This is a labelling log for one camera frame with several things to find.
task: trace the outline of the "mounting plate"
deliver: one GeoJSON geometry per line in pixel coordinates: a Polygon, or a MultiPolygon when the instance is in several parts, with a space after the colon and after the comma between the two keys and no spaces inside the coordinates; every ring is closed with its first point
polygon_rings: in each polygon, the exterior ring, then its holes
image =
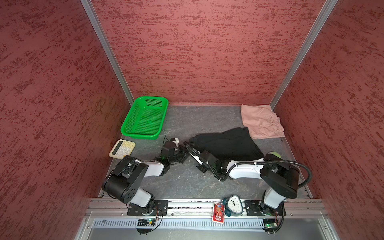
{"type": "MultiPolygon", "coordinates": [[[[129,203],[127,215],[128,216],[156,216],[156,208],[153,208],[153,211],[149,215],[143,215],[141,212],[137,210],[137,205],[129,203]]],[[[168,211],[168,200],[155,200],[155,207],[158,207],[163,212],[163,216],[167,215],[168,211]]]]}
{"type": "MultiPolygon", "coordinates": [[[[259,210],[259,202],[260,200],[245,200],[245,209],[247,210],[248,216],[264,216],[260,210],[259,210]]],[[[275,209],[275,211],[282,216],[283,215],[283,209],[281,208],[281,204],[278,208],[275,209]]]]}

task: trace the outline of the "calculator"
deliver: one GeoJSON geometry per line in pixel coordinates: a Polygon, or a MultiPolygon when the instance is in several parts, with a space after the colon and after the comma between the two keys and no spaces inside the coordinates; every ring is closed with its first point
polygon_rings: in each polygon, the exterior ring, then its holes
{"type": "Polygon", "coordinates": [[[122,159],[124,156],[130,155],[136,143],[120,139],[109,153],[110,157],[122,159]]]}

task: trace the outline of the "pink cloth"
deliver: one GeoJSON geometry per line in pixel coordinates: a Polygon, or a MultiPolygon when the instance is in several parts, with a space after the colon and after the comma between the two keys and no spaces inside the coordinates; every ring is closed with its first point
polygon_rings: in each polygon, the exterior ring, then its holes
{"type": "Polygon", "coordinates": [[[253,139],[285,137],[280,118],[269,105],[256,107],[241,105],[243,125],[248,127],[249,135],[253,139]]]}

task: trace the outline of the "red card box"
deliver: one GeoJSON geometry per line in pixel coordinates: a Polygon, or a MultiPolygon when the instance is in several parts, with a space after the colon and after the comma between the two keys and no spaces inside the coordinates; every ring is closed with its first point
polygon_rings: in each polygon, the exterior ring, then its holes
{"type": "Polygon", "coordinates": [[[220,202],[214,202],[214,211],[212,214],[212,221],[224,224],[224,210],[225,206],[220,202]]]}

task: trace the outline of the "black cloth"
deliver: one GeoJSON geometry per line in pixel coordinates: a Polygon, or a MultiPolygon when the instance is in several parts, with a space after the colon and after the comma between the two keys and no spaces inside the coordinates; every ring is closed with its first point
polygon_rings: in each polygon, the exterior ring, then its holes
{"type": "Polygon", "coordinates": [[[190,138],[189,142],[196,150],[207,150],[219,160],[252,161],[264,157],[249,136],[247,127],[222,133],[202,133],[190,138]]]}

